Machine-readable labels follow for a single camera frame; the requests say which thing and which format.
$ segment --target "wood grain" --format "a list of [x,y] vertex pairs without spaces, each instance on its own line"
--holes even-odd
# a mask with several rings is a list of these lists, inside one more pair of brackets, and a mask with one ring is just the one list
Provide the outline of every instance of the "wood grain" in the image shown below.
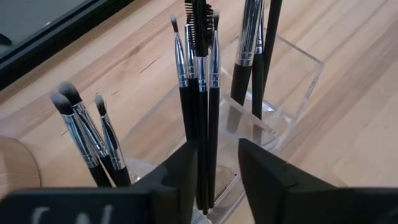
[[[244,0],[209,3],[220,10],[227,49]],[[170,14],[182,27],[182,1],[136,0],[0,92],[0,135],[29,148],[43,186],[94,184],[49,93],[71,80],[96,114],[93,95],[100,92],[129,142],[131,128],[176,84]],[[398,2],[285,0],[279,34],[325,62],[281,156],[336,185],[397,186]],[[250,216],[243,203],[229,223],[252,223]]]
[[13,190],[40,187],[39,168],[28,149],[11,138],[0,138],[0,199]]

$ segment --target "makeup brush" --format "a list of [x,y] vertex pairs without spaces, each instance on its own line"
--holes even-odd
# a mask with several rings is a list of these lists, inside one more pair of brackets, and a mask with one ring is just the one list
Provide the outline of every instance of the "makeup brush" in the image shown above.
[[66,96],[72,104],[74,112],[81,120],[84,133],[88,139],[90,147],[93,149],[93,152],[97,153],[102,164],[105,166],[106,171],[108,171],[108,174],[111,176],[112,180],[114,180],[112,174],[113,167],[108,149],[105,147],[104,141],[95,127],[91,116],[88,114],[86,106],[84,105],[83,100],[81,100],[76,87],[70,82],[62,82],[59,85],[58,90],[62,95]]
[[112,174],[114,183],[117,187],[129,187],[131,186],[129,171],[124,163],[118,137],[114,132],[111,120],[106,112],[104,99],[101,95],[95,95],[95,105],[101,118],[105,145],[109,149],[109,156],[113,166]]
[[101,164],[99,163],[96,154],[91,151],[89,143],[86,142],[86,137],[80,118],[74,112],[69,100],[59,93],[52,93],[51,101],[62,115],[62,118],[69,130],[70,136],[80,151],[80,154],[90,170],[90,173],[93,176],[97,186],[112,187],[112,184],[106,176]]
[[202,211],[208,212],[208,99],[207,99],[207,55],[208,48],[213,40],[213,10],[205,0],[185,0],[187,17],[192,18],[189,22],[190,39],[192,49],[195,51],[196,69],[198,74],[198,163],[201,185]]
[[266,92],[266,84],[271,65],[272,52],[274,50],[276,32],[278,30],[280,10],[282,9],[282,0],[271,0],[269,6],[266,41],[264,43],[264,84],[263,94]]
[[[231,98],[242,106],[248,90],[263,5],[264,0],[246,0],[244,5],[231,85]],[[229,132],[236,132],[241,116],[242,114],[236,108],[231,107],[229,109],[227,118],[227,130]]]
[[194,141],[196,135],[196,127],[193,123],[192,112],[190,107],[190,96],[187,79],[187,65],[185,63],[185,57],[183,47],[181,43],[180,34],[178,33],[177,19],[175,15],[170,16],[170,20],[174,30],[174,52],[175,52],[175,65],[177,67],[178,75],[178,89],[180,90],[180,101],[182,116],[185,128],[185,137],[187,141]]
[[209,145],[208,145],[208,175],[209,175],[209,207],[215,203],[216,167],[218,146],[218,117],[220,109],[220,44],[218,42],[218,20],[220,14],[214,11],[214,35],[210,60],[210,90],[209,90]]

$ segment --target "clear acrylic holder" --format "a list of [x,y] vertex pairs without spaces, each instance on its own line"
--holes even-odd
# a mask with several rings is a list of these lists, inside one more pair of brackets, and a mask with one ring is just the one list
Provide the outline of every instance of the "clear acrylic holder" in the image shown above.
[[[222,52],[222,73],[230,78],[237,48],[238,36]],[[262,122],[275,132],[278,142],[268,146],[267,150],[279,153],[281,145],[307,105],[323,67],[324,64],[314,56],[277,36],[262,102]],[[222,84],[227,95],[231,83]],[[251,85],[250,81],[243,105],[247,111],[251,111]]]
[[[251,114],[251,83],[243,106],[229,97],[231,75],[238,36],[221,54],[221,98],[216,203],[207,218],[213,224],[224,223],[244,198],[238,163],[238,139],[246,138],[278,154],[278,149],[296,124],[312,94],[323,64],[286,40],[277,37],[269,70],[263,120]],[[139,164],[159,165],[185,142],[180,97],[172,88],[131,130],[121,142],[125,157],[140,162],[126,162],[131,173],[142,172]]]

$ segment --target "spoolie brush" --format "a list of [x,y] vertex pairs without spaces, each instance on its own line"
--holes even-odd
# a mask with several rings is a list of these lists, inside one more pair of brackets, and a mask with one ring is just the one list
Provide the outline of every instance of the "spoolie brush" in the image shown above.
[[[185,56],[187,57],[188,68],[188,89],[189,89],[189,104],[191,111],[191,124],[193,125],[193,140],[198,141],[199,135],[199,114],[198,114],[198,97],[199,97],[199,81],[195,58],[196,34],[193,20],[193,4],[192,1],[185,0],[185,10],[187,14],[187,24],[185,25]],[[198,155],[198,178],[197,178],[197,192],[196,202],[199,210],[203,209],[202,191],[201,191],[201,155]]]
[[198,208],[203,214],[208,212],[208,100],[207,83],[208,73],[207,55],[213,43],[213,10],[205,0],[185,0],[187,18],[190,23],[190,40],[195,51],[195,60],[198,74]]
[[185,0],[187,24],[190,24],[191,47],[195,56],[208,55],[208,48],[213,43],[213,10],[205,0]]

